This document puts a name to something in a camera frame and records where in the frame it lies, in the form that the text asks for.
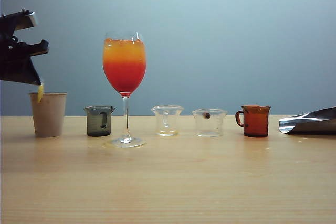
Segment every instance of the cup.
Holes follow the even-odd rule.
[[[88,136],[107,136],[111,134],[112,106],[85,107]]]
[[[37,102],[37,93],[29,95],[35,135],[37,137],[62,135],[67,93],[43,93],[40,102]]]
[[[268,113],[271,107],[246,105],[242,111],[236,112],[236,122],[244,128],[244,135],[250,137],[265,137],[268,135]],[[244,123],[240,121],[240,114],[244,115]]]
[[[179,133],[177,118],[184,110],[178,105],[159,105],[152,108],[156,116],[156,133],[160,136],[173,136]]]
[[[197,136],[222,136],[223,118],[227,111],[221,109],[197,109],[193,115],[196,120]]]

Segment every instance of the glass stem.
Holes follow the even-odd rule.
[[[131,142],[131,134],[130,130],[128,128],[128,100],[129,97],[123,97],[123,107],[124,107],[124,121],[125,121],[125,126],[124,126],[124,131],[123,131],[123,143],[130,143]]]

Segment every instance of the glass cup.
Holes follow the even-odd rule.
[[[107,32],[103,45],[104,73],[112,87],[121,95],[124,110],[124,130],[120,137],[105,146],[138,147],[145,140],[134,137],[129,129],[129,98],[140,85],[146,72],[146,52],[142,36],[137,32]]]
[[[107,136],[111,134],[112,106],[85,107],[88,136]]]
[[[196,120],[197,136],[221,136],[223,135],[223,118],[227,111],[221,109],[198,109],[193,115]]]
[[[160,105],[152,108],[156,116],[156,133],[160,136],[173,136],[179,133],[177,118],[184,110],[177,105]]]
[[[236,112],[236,122],[244,128],[244,135],[250,137],[268,136],[268,113],[271,107],[245,105],[243,110]],[[240,114],[244,115],[244,123],[240,121]]]

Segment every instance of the gray glass mug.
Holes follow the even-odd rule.
[[[88,136],[107,136],[111,134],[112,106],[85,107]]]

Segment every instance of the wine glass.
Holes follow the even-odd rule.
[[[146,53],[138,32],[108,32],[104,40],[103,68],[105,76],[122,96],[124,130],[122,135],[107,144],[120,148],[137,147],[145,141],[129,131],[128,103],[132,92],[141,83],[146,71]]]

